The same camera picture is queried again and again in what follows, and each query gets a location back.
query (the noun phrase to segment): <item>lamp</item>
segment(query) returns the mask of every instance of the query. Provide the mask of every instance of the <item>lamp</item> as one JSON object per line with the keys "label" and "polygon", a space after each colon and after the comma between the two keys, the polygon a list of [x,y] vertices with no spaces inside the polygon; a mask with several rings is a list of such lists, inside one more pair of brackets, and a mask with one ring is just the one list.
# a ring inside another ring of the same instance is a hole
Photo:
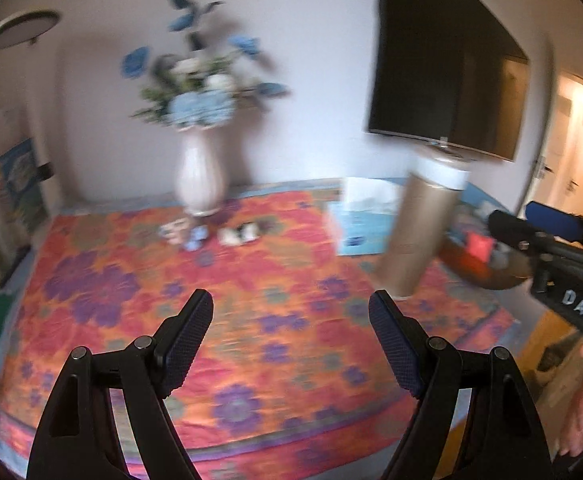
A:
{"label": "lamp", "polygon": [[[0,50],[21,43],[29,43],[34,48],[38,38],[55,27],[62,16],[56,10],[28,10],[17,12],[0,22]],[[55,175],[47,151],[47,139],[42,119],[42,104],[34,90],[33,56],[28,56],[25,76],[25,96],[27,117],[38,166],[38,179],[42,197],[49,214],[57,215],[62,207],[63,197],[60,180]]]}

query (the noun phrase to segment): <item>ribbed ceramic vase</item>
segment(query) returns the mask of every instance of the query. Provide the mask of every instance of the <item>ribbed ceramic vase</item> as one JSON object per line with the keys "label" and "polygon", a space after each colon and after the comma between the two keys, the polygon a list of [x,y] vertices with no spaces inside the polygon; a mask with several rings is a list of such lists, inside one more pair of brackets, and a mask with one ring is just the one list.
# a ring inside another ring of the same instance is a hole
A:
{"label": "ribbed ceramic vase", "polygon": [[225,171],[213,142],[215,128],[191,126],[178,130],[182,136],[175,195],[192,216],[218,212],[226,197]]}

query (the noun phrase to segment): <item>blue book cover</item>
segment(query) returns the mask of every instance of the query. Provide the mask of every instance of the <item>blue book cover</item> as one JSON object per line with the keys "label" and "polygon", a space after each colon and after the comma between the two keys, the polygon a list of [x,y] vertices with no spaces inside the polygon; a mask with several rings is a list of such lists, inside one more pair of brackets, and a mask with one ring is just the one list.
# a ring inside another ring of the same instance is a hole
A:
{"label": "blue book cover", "polygon": [[0,203],[30,234],[47,218],[31,139],[0,156]]}

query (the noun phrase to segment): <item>round lamp head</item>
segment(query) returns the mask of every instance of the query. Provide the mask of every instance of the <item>round lamp head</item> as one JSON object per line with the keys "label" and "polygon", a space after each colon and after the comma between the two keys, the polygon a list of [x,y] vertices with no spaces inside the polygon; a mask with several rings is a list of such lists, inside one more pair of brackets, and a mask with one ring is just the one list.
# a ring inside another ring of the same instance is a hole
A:
{"label": "round lamp head", "polygon": [[35,41],[53,28],[61,18],[56,10],[17,12],[0,22],[0,50],[26,41]]}

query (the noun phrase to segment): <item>thermos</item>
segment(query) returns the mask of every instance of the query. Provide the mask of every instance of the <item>thermos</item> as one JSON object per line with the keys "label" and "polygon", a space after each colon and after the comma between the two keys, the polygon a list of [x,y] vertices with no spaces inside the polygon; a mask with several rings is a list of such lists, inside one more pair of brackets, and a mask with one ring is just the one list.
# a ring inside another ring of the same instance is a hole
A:
{"label": "thermos", "polygon": [[468,180],[469,161],[458,153],[433,144],[417,150],[389,243],[373,273],[378,290],[395,300],[413,295]]}

